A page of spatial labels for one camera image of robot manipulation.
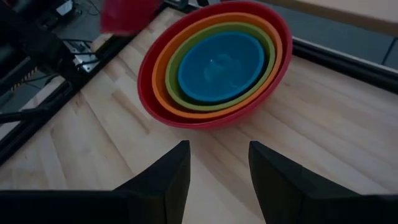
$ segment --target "wooden surface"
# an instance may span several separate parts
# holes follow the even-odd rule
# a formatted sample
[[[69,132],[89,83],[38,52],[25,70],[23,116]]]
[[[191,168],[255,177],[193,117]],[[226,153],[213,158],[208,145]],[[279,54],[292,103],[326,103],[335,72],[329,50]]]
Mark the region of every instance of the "wooden surface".
[[[257,0],[398,36],[397,0]]]
[[[294,57],[273,95],[228,128],[152,119],[137,95],[151,43],[181,13],[165,10],[0,167],[0,189],[114,189],[189,139],[184,223],[264,223],[248,167],[256,139],[361,194],[398,192],[398,97]]]

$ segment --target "red object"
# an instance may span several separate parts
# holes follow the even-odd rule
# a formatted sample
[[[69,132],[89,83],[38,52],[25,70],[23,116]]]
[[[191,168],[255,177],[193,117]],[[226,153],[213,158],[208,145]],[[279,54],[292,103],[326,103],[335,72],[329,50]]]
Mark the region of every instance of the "red object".
[[[105,0],[101,11],[101,32],[136,34],[155,17],[160,0]]]
[[[282,64],[280,70],[275,77],[275,80],[270,84],[269,88],[265,90],[257,99],[246,107],[235,111],[234,113],[228,114],[224,117],[211,119],[211,120],[194,120],[181,118],[167,111],[162,105],[156,100],[156,97],[152,90],[152,69],[154,67],[157,56],[160,54],[166,44],[186,26],[215,14],[225,12],[246,12],[253,15],[262,17],[263,19],[270,22],[278,31],[280,38],[282,39],[282,45],[284,46],[284,52],[282,56]],[[264,6],[263,4],[246,1],[230,1],[223,2],[221,4],[215,4],[201,8],[197,11],[191,12],[187,16],[181,18],[175,24],[170,26],[150,47],[144,60],[141,64],[138,76],[138,94],[141,103],[144,108],[150,113],[155,119],[179,128],[190,128],[190,129],[203,129],[203,128],[218,128],[224,126],[238,118],[251,112],[261,102],[263,102],[276,88],[284,76],[287,67],[292,58],[292,34],[287,27],[287,24],[281,18],[278,13]]]

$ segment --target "black metal frame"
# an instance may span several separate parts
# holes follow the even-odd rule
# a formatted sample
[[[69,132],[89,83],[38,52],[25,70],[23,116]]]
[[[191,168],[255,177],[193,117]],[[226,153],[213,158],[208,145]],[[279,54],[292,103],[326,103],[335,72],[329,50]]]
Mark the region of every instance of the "black metal frame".
[[[187,5],[179,9],[176,5],[163,2],[156,15],[170,7],[186,14],[197,10]],[[38,107],[47,108],[46,115],[32,120],[21,121],[10,133],[0,140],[0,165],[22,147],[48,120],[54,116],[75,94],[77,94],[108,62],[110,62],[135,35],[129,37],[111,37],[96,52],[101,61],[74,86],[64,82]],[[398,75],[390,70],[357,61],[343,55],[321,49],[314,45],[294,40],[294,55],[328,67],[337,72],[378,86],[387,91],[398,93]]]

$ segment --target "bowl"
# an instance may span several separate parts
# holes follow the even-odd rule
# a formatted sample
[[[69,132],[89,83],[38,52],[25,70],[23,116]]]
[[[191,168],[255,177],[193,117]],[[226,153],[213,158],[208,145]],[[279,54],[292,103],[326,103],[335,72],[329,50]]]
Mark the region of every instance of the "bowl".
[[[177,73],[178,73],[178,65],[180,65],[184,55],[190,50],[192,46],[194,46],[199,40],[203,39],[204,37],[207,37],[211,34],[214,34],[215,32],[220,32],[220,31],[225,31],[225,30],[238,30],[241,32],[245,32],[247,34],[252,35],[255,37],[262,45],[264,48],[264,51],[266,53],[265,58],[268,58],[268,60],[265,60],[263,67],[260,68],[262,70],[259,77],[257,79],[253,80],[252,85],[249,85],[246,87],[246,92],[243,91],[242,95],[238,96],[237,98],[233,98],[227,102],[224,103],[219,103],[216,105],[209,105],[205,104],[201,101],[192,101],[189,97],[187,97],[183,90],[180,88],[180,85],[178,85],[177,81]],[[271,38],[260,28],[250,25],[247,23],[243,22],[223,22],[211,27],[208,27],[206,29],[203,29],[193,36],[191,36],[188,40],[186,40],[173,54],[171,57],[169,64],[167,65],[166,69],[166,78],[165,78],[165,83],[166,83],[166,88],[169,93],[169,95],[172,97],[174,101],[176,101],[178,104],[182,105],[185,108],[195,110],[195,111],[217,111],[217,110],[222,110],[228,107],[231,107],[250,95],[252,95],[268,78],[275,62],[275,48],[274,44],[271,41]]]
[[[264,49],[253,36],[229,31],[195,37],[201,41],[188,48],[178,69],[177,84],[190,98],[227,101],[244,93],[260,76]]]
[[[164,82],[165,82],[164,71],[166,69],[167,63],[169,63],[169,57],[173,55],[174,52],[176,52],[176,49],[178,49],[179,46],[181,45],[180,43],[183,43],[184,40],[187,40],[189,37],[195,34],[196,30],[201,31],[202,27],[205,29],[207,24],[209,25],[217,24],[218,21],[223,22],[223,21],[239,21],[239,20],[249,24],[257,25],[258,27],[262,27],[263,30],[269,32],[270,36],[274,37],[275,39],[274,42],[277,48],[276,51],[279,51],[279,53],[277,53],[276,55],[275,65],[272,68],[269,78],[259,87],[258,91],[255,91],[252,95],[248,96],[247,99],[243,100],[242,102],[236,105],[233,105],[233,103],[235,102],[226,102],[229,103],[229,105],[224,105],[224,104],[220,105],[221,109],[224,108],[223,110],[215,108],[214,106],[206,108],[206,106],[201,105],[200,108],[202,108],[203,110],[198,110],[197,108],[196,111],[189,111],[186,108],[179,105],[178,103],[176,103],[176,101],[171,99],[170,97],[172,96],[167,93],[167,90],[164,87]],[[170,40],[168,44],[164,47],[164,49],[161,51],[160,55],[158,56],[152,74],[152,87],[154,89],[155,97],[158,99],[159,103],[165,109],[169,110],[173,114],[182,116],[184,118],[211,119],[211,118],[224,116],[226,114],[239,110],[243,106],[246,106],[248,103],[252,102],[252,100],[254,100],[255,97],[257,97],[260,94],[258,93],[259,91],[265,90],[270,85],[270,83],[273,81],[274,77],[276,76],[278,67],[280,66],[280,63],[282,61],[281,51],[282,51],[282,44],[277,31],[269,22],[265,21],[264,19],[261,19],[258,16],[250,15],[248,13],[232,12],[232,13],[218,14],[215,16],[210,16],[208,18],[196,21],[190,26],[186,27],[183,31],[179,32],[172,40]],[[207,113],[198,113],[198,111],[206,111]]]
[[[178,116],[175,113],[171,113],[167,110],[155,96],[155,91],[152,89],[152,71],[158,58],[158,55],[164,49],[164,47],[172,40],[179,32],[184,30],[190,24],[197,22],[201,19],[214,16],[216,14],[227,13],[227,12],[245,12],[255,16],[260,16],[263,19],[269,21],[277,30],[280,35],[284,51],[282,55],[282,63],[279,71],[274,78],[273,82],[269,87],[263,91],[255,100],[250,104],[242,107],[234,113],[226,114],[225,116],[216,119],[205,119],[197,120],[184,118]],[[152,44],[144,57],[137,80],[138,95],[143,107],[151,114],[155,119],[163,122],[169,126],[175,126],[179,128],[190,128],[190,129],[204,129],[204,128],[219,128],[227,125],[241,118],[242,116],[250,113],[254,108],[259,106],[276,88],[284,76],[287,67],[292,58],[292,35],[287,27],[283,18],[278,13],[269,9],[268,7],[256,3],[246,1],[231,1],[222,2],[220,4],[214,4],[201,8],[197,11],[190,13],[189,15],[181,18],[179,21],[170,26],[165,32],[163,32],[159,38]]]

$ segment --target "orange bowl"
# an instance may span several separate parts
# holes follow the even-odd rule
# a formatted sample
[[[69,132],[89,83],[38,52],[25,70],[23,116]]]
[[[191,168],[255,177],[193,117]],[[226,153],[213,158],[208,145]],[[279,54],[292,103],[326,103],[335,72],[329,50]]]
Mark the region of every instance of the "orange bowl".
[[[254,92],[251,96],[243,100],[242,102],[223,110],[209,112],[209,113],[198,113],[195,111],[187,110],[178,103],[174,102],[169,93],[167,92],[165,86],[165,75],[167,64],[174,54],[174,52],[180,47],[180,45],[186,41],[193,34],[201,31],[202,29],[219,24],[221,22],[246,22],[254,26],[259,27],[264,30],[272,39],[275,47],[275,64],[268,79],[260,86],[260,88]],[[282,41],[275,27],[269,22],[262,19],[259,16],[255,16],[243,12],[228,12],[217,14],[214,16],[207,17],[205,19],[194,22],[193,24],[187,26],[183,31],[179,32],[167,45],[163,48],[159,56],[157,57],[154,69],[152,71],[152,87],[154,95],[159,103],[169,112],[181,116],[183,118],[190,119],[211,119],[230,114],[237,111],[246,105],[250,104],[255,100],[274,80],[275,76],[279,71],[280,64],[282,62]]]

